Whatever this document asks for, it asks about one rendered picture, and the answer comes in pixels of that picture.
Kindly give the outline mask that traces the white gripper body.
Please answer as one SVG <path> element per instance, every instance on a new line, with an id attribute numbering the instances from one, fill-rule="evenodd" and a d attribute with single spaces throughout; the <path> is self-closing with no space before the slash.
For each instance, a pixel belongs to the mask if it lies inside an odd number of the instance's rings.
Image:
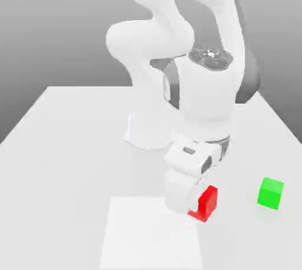
<path id="1" fill-rule="evenodd" d="M 198 199 L 205 191 L 205 181 L 168 169 L 164 174 L 166 206 L 178 213 L 196 211 Z"/>

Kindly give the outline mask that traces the small red cube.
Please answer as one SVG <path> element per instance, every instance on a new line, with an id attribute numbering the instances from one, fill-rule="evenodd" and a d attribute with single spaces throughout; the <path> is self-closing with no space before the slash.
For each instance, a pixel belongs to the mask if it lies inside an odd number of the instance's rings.
<path id="1" fill-rule="evenodd" d="M 188 215 L 202 222 L 206 222 L 217 206 L 218 189 L 212 185 L 201 194 L 196 211 L 189 209 Z"/>

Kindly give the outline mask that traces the small green cube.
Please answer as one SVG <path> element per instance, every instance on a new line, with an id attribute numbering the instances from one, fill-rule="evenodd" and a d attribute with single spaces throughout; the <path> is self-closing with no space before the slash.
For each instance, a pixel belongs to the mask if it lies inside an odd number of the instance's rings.
<path id="1" fill-rule="evenodd" d="M 278 210 L 284 182 L 265 177 L 262 180 L 257 203 L 270 209 Z"/>

